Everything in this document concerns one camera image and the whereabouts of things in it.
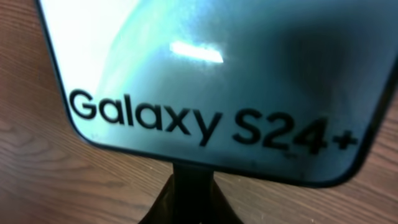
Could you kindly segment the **Galaxy smartphone blue screen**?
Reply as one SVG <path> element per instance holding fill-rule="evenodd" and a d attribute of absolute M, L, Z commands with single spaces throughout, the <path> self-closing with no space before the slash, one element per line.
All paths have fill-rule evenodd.
<path fill-rule="evenodd" d="M 306 187 L 360 170 L 397 85 L 397 1 L 37 1 L 98 148 Z"/>

